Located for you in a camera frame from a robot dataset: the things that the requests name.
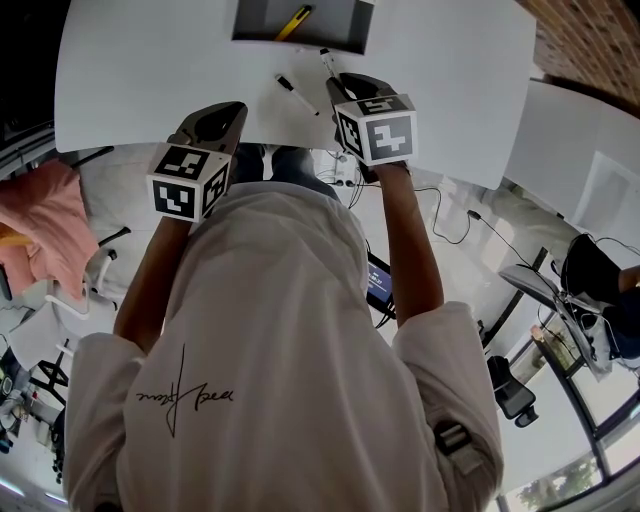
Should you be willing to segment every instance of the desk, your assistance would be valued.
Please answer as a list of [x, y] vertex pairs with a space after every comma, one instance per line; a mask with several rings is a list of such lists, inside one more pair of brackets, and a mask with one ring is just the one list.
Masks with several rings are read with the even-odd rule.
[[[59, 151], [166, 140], [184, 117], [239, 100], [242, 140], [336, 149], [317, 49], [232, 42], [237, 0], [73, 0], [56, 79]], [[365, 56], [335, 55], [410, 95], [416, 168], [495, 188], [516, 136], [535, 20], [513, 0], [383, 0]], [[313, 118], [274, 76], [320, 109]]]

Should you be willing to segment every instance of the office chair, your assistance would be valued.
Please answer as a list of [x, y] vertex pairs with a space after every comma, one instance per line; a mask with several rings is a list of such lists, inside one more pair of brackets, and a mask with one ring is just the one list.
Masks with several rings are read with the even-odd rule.
[[606, 339], [601, 340], [599, 345], [603, 346], [604, 350], [594, 351], [594, 341], [599, 340], [594, 340], [587, 336], [585, 330], [577, 321], [583, 313], [599, 315], [601, 312], [598, 309], [579, 298], [573, 297], [564, 290], [560, 290], [550, 279], [522, 265], [506, 267], [498, 272], [498, 275], [543, 306], [558, 313], [596, 380], [600, 381], [611, 373], [612, 362], [609, 357], [609, 342]]
[[536, 401], [530, 389], [519, 382], [509, 369], [509, 361], [504, 357], [492, 356], [487, 360], [493, 394], [496, 402], [508, 420], [515, 419], [519, 428], [531, 425], [538, 419], [533, 403]]

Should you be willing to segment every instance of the black cable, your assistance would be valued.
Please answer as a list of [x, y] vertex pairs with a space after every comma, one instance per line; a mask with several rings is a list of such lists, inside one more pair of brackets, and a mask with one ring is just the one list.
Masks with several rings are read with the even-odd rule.
[[542, 304], [540, 304], [538, 306], [538, 322], [540, 322], [540, 327], [542, 327], [545, 331], [547, 331], [549, 334], [551, 334], [555, 339], [557, 339], [562, 346], [564, 347], [564, 349], [567, 351], [567, 353], [571, 356], [571, 359], [573, 359], [574, 361], [577, 361], [577, 359], [575, 358], [575, 356], [571, 353], [571, 350], [569, 350], [569, 347], [567, 347], [567, 345], [565, 344], [565, 342], [562, 340], [562, 338], [560, 336], [558, 336], [555, 332], [553, 332], [551, 329], [549, 329], [546, 324], [542, 321], [542, 318], [540, 318], [540, 308], [542, 307]]
[[360, 200], [360, 196], [362, 195], [362, 190], [364, 189], [364, 176], [360, 173], [358, 182], [356, 186], [353, 188], [353, 192], [351, 193], [351, 201], [349, 201], [349, 210], [353, 208], [356, 203]]
[[491, 231], [493, 231], [496, 235], [498, 235], [500, 238], [502, 238], [502, 241], [507, 244], [509, 247], [511, 247], [511, 249], [513, 250], [513, 252], [515, 252], [518, 255], [518, 258], [520, 258], [522, 260], [522, 262], [529, 268], [533, 269], [533, 267], [531, 266], [531, 264], [525, 260], [522, 256], [520, 256], [520, 253], [518, 251], [516, 251], [515, 247], [513, 245], [511, 245], [509, 242], [507, 242], [504, 237], [498, 233], [494, 227], [489, 224], [486, 220], [484, 220], [480, 215], [478, 215], [478, 220], [481, 220], [482, 222], [484, 222], [487, 226], [489, 226], [489, 228], [491, 229]]
[[618, 242], [622, 247], [624, 247], [628, 251], [632, 252], [636, 256], [640, 256], [640, 250], [637, 247], [634, 247], [633, 245], [627, 245], [621, 242], [620, 240], [618, 240], [617, 238], [612, 238], [610, 236], [603, 236], [602, 238], [598, 238], [597, 240], [595, 240], [595, 244], [598, 245], [598, 243], [601, 242], [602, 240], [613, 240], [614, 242]]
[[380, 327], [386, 325], [389, 320], [391, 320], [391, 316], [385, 313], [382, 319], [378, 322], [378, 325], [376, 325], [376, 329], [380, 329]]
[[32, 312], [35, 311], [35, 309], [30, 308], [29, 306], [5, 306], [4, 308], [0, 308], [0, 311], [20, 311], [22, 309], [28, 309]]
[[339, 151], [338, 151], [338, 154], [337, 154], [337, 155], [332, 154], [332, 153], [331, 153], [331, 151], [329, 151], [328, 149], [325, 149], [325, 152], [326, 152], [326, 153], [328, 153], [328, 154], [329, 154], [329, 156], [330, 156], [331, 158], [333, 158], [334, 160], [340, 160], [340, 156], [341, 156], [341, 155], [340, 155], [340, 152], [339, 152]]
[[487, 225], [487, 227], [488, 227], [491, 231], [493, 231], [496, 235], [498, 235], [498, 236], [502, 239], [502, 241], [503, 241], [505, 244], [507, 244], [507, 246], [509, 246], [509, 248], [510, 248], [513, 252], [515, 252], [515, 253], [518, 255], [518, 258], [520, 258], [520, 259], [522, 260], [522, 262], [525, 264], [526, 268], [528, 268], [529, 270], [531, 270], [535, 275], [537, 275], [537, 276], [540, 278], [540, 280], [541, 280], [541, 281], [546, 285], [546, 287], [547, 287], [547, 288], [549, 288], [549, 290], [551, 290], [551, 293], [553, 294], [553, 297], [554, 297], [556, 300], [558, 300], [558, 301], [562, 302], [562, 300], [560, 299], [560, 297], [558, 297], [558, 294], [556, 293], [556, 291], [551, 287], [551, 285], [550, 285], [549, 283], [547, 283], [547, 280], [544, 278], [544, 276], [543, 276], [543, 275], [542, 275], [538, 270], [536, 270], [535, 268], [533, 268], [533, 266], [532, 266], [532, 265], [530, 265], [530, 264], [529, 264], [529, 262], [528, 262], [527, 260], [525, 260], [525, 259], [520, 255], [520, 253], [519, 253], [518, 251], [516, 251], [515, 247], [514, 247], [513, 245], [511, 245], [509, 242], [507, 242], [507, 241], [504, 239], [504, 237], [503, 237], [500, 233], [498, 233], [498, 232], [496, 231], [496, 229], [495, 229], [491, 224], [489, 224], [486, 220], [484, 220], [484, 219], [482, 218], [482, 216], [481, 216], [478, 212], [474, 212], [473, 210], [468, 210], [468, 211], [467, 211], [467, 215], [468, 215], [470, 218], [473, 218], [473, 219], [476, 219], [476, 220], [481, 220], [482, 222], [484, 222], [484, 223]]
[[[573, 249], [573, 246], [578, 240], [578, 238], [580, 238], [580, 235], [576, 236], [573, 240], [571, 240], [571, 243], [569, 244], [569, 248], [567, 249], [567, 256], [565, 257], [565, 260], [564, 260], [564, 270], [565, 270], [564, 280], [562, 279], [562, 271], [560, 272], [560, 286], [562, 286], [562, 288], [566, 293], [569, 293], [569, 254], [571, 253], [571, 250]], [[571, 313], [571, 316], [573, 317], [573, 321], [576, 323], [576, 325], [580, 326], [581, 324], [578, 323], [578, 319], [576, 318], [573, 305], [569, 305], [568, 309], [569, 309], [569, 313]]]
[[[362, 185], [362, 187], [382, 188], [380, 185]], [[436, 231], [436, 223], [438, 222], [438, 214], [440, 213], [440, 205], [442, 204], [442, 192], [438, 187], [424, 187], [413, 189], [414, 192], [424, 192], [426, 190], [435, 190], [438, 193], [438, 204], [436, 206], [436, 213], [433, 217], [433, 224], [431, 225], [431, 231], [433, 231], [433, 234], [438, 238], [444, 238], [451, 245], [459, 245], [464, 242], [464, 240], [467, 238], [467, 235], [469, 234], [469, 231], [471, 230], [471, 219], [469, 218], [469, 213], [467, 212], [467, 229], [464, 232], [464, 235], [462, 235], [462, 238], [456, 242], [449, 240], [446, 236]]]

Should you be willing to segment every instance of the cable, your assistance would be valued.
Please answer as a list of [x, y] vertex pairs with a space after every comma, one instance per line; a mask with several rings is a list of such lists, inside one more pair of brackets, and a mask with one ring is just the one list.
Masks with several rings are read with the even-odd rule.
[[595, 244], [598, 245], [598, 243], [601, 242], [602, 240], [613, 240], [614, 242], [618, 242], [622, 247], [624, 247], [628, 251], [632, 252], [633, 254], [635, 254], [637, 256], [640, 256], [640, 250], [637, 247], [634, 247], [633, 245], [627, 245], [625, 243], [622, 243], [617, 238], [612, 238], [610, 236], [603, 236], [602, 238], [598, 238], [597, 240], [595, 240]]
[[498, 232], [494, 229], [494, 227], [493, 227], [491, 224], [489, 224], [486, 220], [484, 220], [484, 219], [483, 219], [479, 214], [478, 214], [478, 217], [477, 217], [477, 218], [478, 218], [478, 220], [481, 220], [481, 221], [482, 221], [482, 222], [484, 222], [487, 226], [489, 226], [489, 228], [491, 229], [491, 231], [493, 231], [496, 235], [498, 235], [500, 238], [502, 238], [502, 241], [503, 241], [505, 244], [507, 244], [509, 247], [511, 247], [511, 249], [513, 250], [513, 252], [515, 252], [515, 253], [518, 255], [518, 258], [520, 258], [520, 259], [522, 260], [522, 262], [523, 262], [527, 267], [529, 267], [529, 268], [531, 268], [531, 269], [535, 270], [535, 269], [531, 266], [531, 264], [530, 264], [527, 260], [525, 260], [525, 259], [520, 255], [520, 253], [519, 253], [518, 251], [516, 251], [515, 247], [514, 247], [513, 245], [511, 245], [509, 242], [507, 242], [507, 241], [504, 239], [504, 237], [503, 237], [500, 233], [498, 233]]
[[331, 153], [331, 151], [329, 151], [328, 149], [325, 149], [325, 151], [329, 154], [329, 156], [331, 158], [333, 158], [334, 160], [337, 160], [338, 162], [346, 162], [347, 161], [347, 157], [341, 151], [336, 151], [335, 155], [333, 153]]
[[567, 345], [565, 344], [565, 342], [562, 340], [562, 338], [560, 338], [560, 336], [558, 336], [555, 332], [553, 332], [551, 329], [549, 329], [546, 324], [542, 321], [542, 318], [540, 318], [540, 308], [542, 307], [542, 304], [540, 304], [538, 306], [538, 322], [540, 322], [540, 327], [542, 327], [545, 331], [549, 332], [555, 339], [557, 339], [562, 346], [564, 347], [564, 349], [567, 351], [567, 353], [571, 356], [571, 359], [573, 359], [574, 361], [577, 361], [576, 357], [571, 353], [571, 350], [569, 350], [569, 347], [567, 347]]
[[336, 170], [335, 169], [327, 169], [324, 171], [319, 172], [318, 174], [316, 174], [316, 178], [320, 178], [320, 176], [324, 175], [324, 174], [329, 174], [332, 173], [331, 176], [327, 176], [328, 178], [335, 178], [336, 176]]
[[[569, 248], [567, 249], [567, 256], [564, 259], [564, 266], [565, 266], [565, 272], [564, 272], [564, 282], [562, 282], [562, 272], [560, 273], [560, 285], [562, 286], [562, 288], [564, 289], [564, 291], [566, 293], [569, 293], [569, 253], [571, 252], [571, 249], [573, 249], [573, 245], [576, 243], [576, 240], [580, 237], [580, 235], [576, 236], [573, 240], [571, 240], [571, 243], [569, 244]], [[569, 313], [571, 313], [571, 317], [573, 318], [573, 321], [578, 324], [578, 319], [576, 318], [576, 314], [573, 311], [573, 306], [569, 305]]]
[[349, 201], [349, 210], [353, 208], [358, 201], [360, 200], [360, 196], [362, 195], [362, 190], [364, 189], [364, 176], [360, 173], [358, 182], [356, 186], [353, 188], [353, 192], [351, 193], [351, 201]]
[[30, 308], [29, 306], [5, 306], [4, 308], [0, 308], [0, 311], [20, 311], [22, 309], [28, 309], [32, 312], [35, 311], [35, 309]]
[[[395, 313], [396, 307], [391, 306], [389, 308], [389, 311], [391, 311], [392, 313]], [[391, 320], [391, 315], [388, 315], [387, 313], [385, 313], [382, 319], [378, 322], [378, 325], [376, 325], [376, 329], [380, 329], [380, 327], [382, 327], [383, 325], [386, 325], [389, 322], [389, 320]]]
[[[362, 185], [362, 188], [364, 188], [364, 187], [382, 188], [380, 185], [374, 185], [374, 184]], [[458, 240], [456, 242], [454, 242], [452, 240], [449, 240], [449, 238], [447, 238], [445, 235], [443, 235], [442, 233], [438, 233], [436, 231], [436, 223], [438, 222], [438, 214], [440, 213], [440, 205], [442, 204], [442, 191], [438, 187], [424, 187], [424, 188], [414, 188], [413, 189], [414, 192], [424, 192], [424, 191], [427, 191], [427, 190], [435, 190], [438, 193], [438, 204], [436, 205], [436, 212], [435, 212], [435, 215], [433, 217], [433, 223], [431, 225], [431, 231], [433, 231], [433, 234], [435, 236], [437, 236], [438, 238], [443, 238], [444, 240], [449, 242], [451, 245], [459, 245], [462, 242], [464, 242], [464, 240], [467, 238], [467, 235], [469, 234], [469, 231], [471, 230], [471, 219], [470, 219], [470, 216], [469, 216], [469, 212], [467, 212], [467, 229], [464, 232], [464, 235], [462, 235], [462, 238], [460, 238], [460, 240]]]
[[498, 236], [502, 239], [502, 241], [503, 241], [505, 244], [507, 244], [507, 246], [509, 246], [513, 252], [515, 252], [515, 253], [518, 255], [518, 258], [520, 258], [520, 259], [522, 260], [522, 262], [525, 264], [526, 268], [528, 268], [529, 270], [531, 270], [535, 275], [537, 275], [537, 276], [540, 278], [540, 280], [541, 280], [541, 281], [542, 281], [542, 282], [547, 286], [547, 288], [549, 288], [549, 290], [551, 290], [551, 293], [553, 294], [553, 297], [554, 297], [556, 300], [558, 300], [558, 301], [562, 302], [562, 300], [560, 299], [560, 297], [558, 296], [558, 294], [556, 293], [556, 291], [551, 287], [551, 285], [550, 285], [549, 283], [547, 283], [547, 280], [544, 278], [544, 276], [543, 276], [543, 275], [542, 275], [538, 270], [536, 270], [535, 268], [533, 268], [533, 266], [532, 266], [532, 265], [530, 265], [530, 264], [529, 264], [529, 262], [528, 262], [527, 260], [525, 260], [525, 259], [520, 255], [520, 253], [519, 253], [518, 251], [516, 251], [515, 247], [513, 247], [513, 245], [511, 245], [509, 242], [507, 242], [507, 241], [504, 239], [504, 237], [503, 237], [500, 233], [498, 233], [498, 232], [496, 231], [496, 229], [495, 229], [491, 224], [489, 224], [486, 220], [484, 220], [484, 219], [482, 218], [482, 215], [480, 215], [478, 212], [475, 212], [475, 211], [473, 211], [473, 210], [468, 210], [468, 211], [467, 211], [467, 215], [469, 216], [469, 218], [472, 218], [472, 219], [475, 219], [475, 220], [481, 220], [482, 222], [484, 222], [484, 223], [487, 225], [487, 227], [488, 227], [491, 231], [493, 231], [496, 235], [498, 235]]

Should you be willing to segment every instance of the white marker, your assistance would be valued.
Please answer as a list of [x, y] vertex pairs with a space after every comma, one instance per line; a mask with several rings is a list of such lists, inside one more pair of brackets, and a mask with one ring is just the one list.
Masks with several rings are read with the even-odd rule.
[[327, 68], [329, 76], [332, 78], [338, 78], [338, 74], [336, 73], [334, 67], [335, 62], [333, 61], [333, 55], [331, 55], [331, 52], [327, 48], [323, 48], [322, 50], [320, 50], [320, 58], [324, 63], [324, 67]]
[[320, 115], [320, 112], [318, 112], [316, 110], [316, 108], [311, 103], [309, 103], [304, 96], [302, 96], [302, 94], [300, 94], [296, 89], [293, 88], [293, 85], [291, 85], [289, 80], [287, 80], [282, 75], [276, 75], [276, 80], [287, 91], [293, 93], [293, 95], [296, 98], [298, 98], [298, 100], [300, 100], [300, 103], [302, 103], [305, 107], [307, 107], [309, 109], [309, 112], [311, 112], [314, 116], [319, 116]]

